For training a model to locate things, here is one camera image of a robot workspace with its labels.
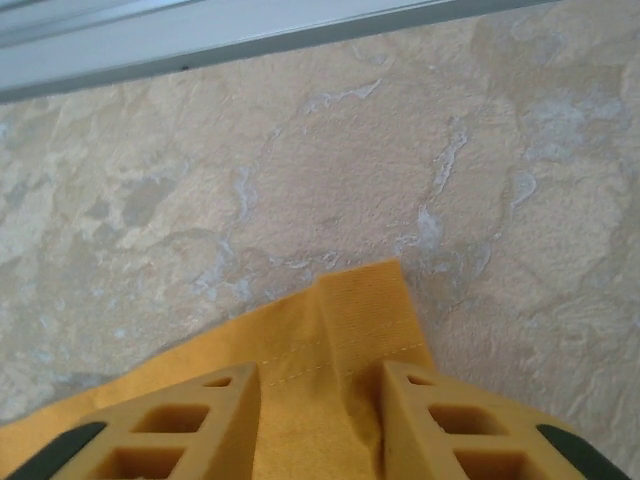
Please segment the yellow cloth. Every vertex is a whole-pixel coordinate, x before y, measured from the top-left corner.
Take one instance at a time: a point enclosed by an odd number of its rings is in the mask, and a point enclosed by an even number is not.
[[[256,480],[373,479],[380,472],[381,359],[433,367],[397,261],[324,275],[0,429],[0,477],[96,409],[254,361],[262,386]]]

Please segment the stone floor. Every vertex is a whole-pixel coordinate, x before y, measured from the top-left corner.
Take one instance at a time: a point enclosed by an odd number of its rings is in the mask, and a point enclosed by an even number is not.
[[[0,420],[399,256],[446,373],[640,476],[640,2],[0,106]]]

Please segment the marble floor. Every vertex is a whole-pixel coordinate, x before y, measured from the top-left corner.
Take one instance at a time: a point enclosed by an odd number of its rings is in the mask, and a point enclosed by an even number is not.
[[[442,371],[640,476],[640,2],[0,106],[0,421],[398,256]]]

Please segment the yellow plastic part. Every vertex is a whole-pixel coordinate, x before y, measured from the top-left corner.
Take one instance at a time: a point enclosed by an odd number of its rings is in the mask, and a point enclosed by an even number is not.
[[[107,426],[53,480],[249,480],[260,416],[255,364],[194,378],[82,419]]]
[[[383,364],[387,480],[583,480],[536,430],[554,417],[416,365]]]

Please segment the orange fabric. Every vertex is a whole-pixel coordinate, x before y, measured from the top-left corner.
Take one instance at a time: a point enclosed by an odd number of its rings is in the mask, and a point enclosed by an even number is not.
[[[254,478],[373,479],[381,359],[433,367],[397,261],[320,277],[106,385],[0,429],[0,477],[96,409],[254,361],[262,410]]]

